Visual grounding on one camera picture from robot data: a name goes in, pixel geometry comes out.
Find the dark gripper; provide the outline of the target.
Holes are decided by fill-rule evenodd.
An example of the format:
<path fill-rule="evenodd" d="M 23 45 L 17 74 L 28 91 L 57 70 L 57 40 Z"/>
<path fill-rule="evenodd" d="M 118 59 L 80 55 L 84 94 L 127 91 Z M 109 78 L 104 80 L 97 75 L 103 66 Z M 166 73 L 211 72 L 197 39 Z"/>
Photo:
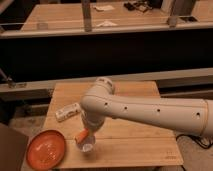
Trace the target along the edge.
<path fill-rule="evenodd" d="M 97 131 L 100 130 L 101 126 L 100 125 L 89 125 L 86 124 L 84 126 L 85 129 L 87 129 L 91 134 L 95 134 Z"/>

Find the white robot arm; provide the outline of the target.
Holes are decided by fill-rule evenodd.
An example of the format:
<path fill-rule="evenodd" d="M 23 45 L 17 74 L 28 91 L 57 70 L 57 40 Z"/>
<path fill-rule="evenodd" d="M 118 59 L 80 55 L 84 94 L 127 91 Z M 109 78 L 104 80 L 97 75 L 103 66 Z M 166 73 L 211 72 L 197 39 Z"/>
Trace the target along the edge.
<path fill-rule="evenodd" d="M 114 91 L 109 78 L 99 77 L 83 95 L 87 127 L 97 130 L 110 117 L 213 138 L 213 100 L 122 97 Z"/>

